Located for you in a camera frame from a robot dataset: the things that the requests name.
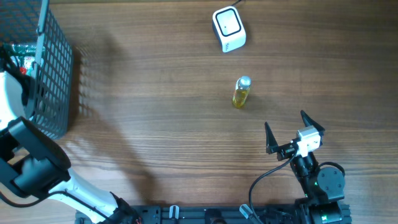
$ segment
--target wood grain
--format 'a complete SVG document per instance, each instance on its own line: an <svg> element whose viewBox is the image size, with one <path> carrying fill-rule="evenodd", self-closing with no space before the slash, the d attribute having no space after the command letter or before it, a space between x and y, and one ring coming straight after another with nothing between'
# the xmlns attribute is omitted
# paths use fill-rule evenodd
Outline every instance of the wood grain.
<svg viewBox="0 0 398 224"><path fill-rule="evenodd" d="M324 125L315 155L346 169L354 223L398 218L398 4L247 1L246 45L223 54L211 29L225 2L62 4L51 7L75 48L70 130L58 143L74 169L130 204L240 205L277 166L280 143ZM236 80L252 78L243 110ZM257 204L303 197L290 168L261 181ZM1 223L72 223L50 200L0 203Z"/></svg>

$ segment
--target yellow liquid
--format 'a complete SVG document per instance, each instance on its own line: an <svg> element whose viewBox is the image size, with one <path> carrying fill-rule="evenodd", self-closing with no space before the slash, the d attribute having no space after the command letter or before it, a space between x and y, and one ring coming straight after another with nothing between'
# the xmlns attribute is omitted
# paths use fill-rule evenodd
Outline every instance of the yellow liquid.
<svg viewBox="0 0 398 224"><path fill-rule="evenodd" d="M241 109L248 97L250 88L247 90L235 90L234 96L232 97L232 104L235 108Z"/></svg>

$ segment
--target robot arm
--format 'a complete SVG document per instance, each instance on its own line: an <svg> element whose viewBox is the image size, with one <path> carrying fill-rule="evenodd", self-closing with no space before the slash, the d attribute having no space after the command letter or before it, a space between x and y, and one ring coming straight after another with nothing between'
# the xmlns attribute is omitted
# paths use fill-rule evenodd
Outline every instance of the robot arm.
<svg viewBox="0 0 398 224"><path fill-rule="evenodd" d="M65 152L25 118L11 121L1 131L0 145L0 181L17 196L33 195L37 202L58 200L84 213L93 223L138 218L123 199L96 188L73 171ZM11 165L8 161L16 147L24 147L30 154ZM1 197L16 207L36 204L18 205Z"/></svg>

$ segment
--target gray basket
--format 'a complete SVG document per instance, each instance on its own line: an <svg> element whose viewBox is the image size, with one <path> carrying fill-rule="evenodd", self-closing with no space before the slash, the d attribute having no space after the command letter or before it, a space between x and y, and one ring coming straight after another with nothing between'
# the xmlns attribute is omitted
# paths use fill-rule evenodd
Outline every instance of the gray basket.
<svg viewBox="0 0 398 224"><path fill-rule="evenodd" d="M47 136L67 131L72 48L49 9L49 0L1 0L0 42L36 43L27 116Z"/></svg>

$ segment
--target red object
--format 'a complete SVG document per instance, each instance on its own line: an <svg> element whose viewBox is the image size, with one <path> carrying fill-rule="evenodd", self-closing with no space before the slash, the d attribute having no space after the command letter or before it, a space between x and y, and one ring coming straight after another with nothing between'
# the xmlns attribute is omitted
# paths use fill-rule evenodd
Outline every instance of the red object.
<svg viewBox="0 0 398 224"><path fill-rule="evenodd" d="M19 71L20 71L23 75L26 75L27 69L21 67L21 68L19 68Z"/></svg>

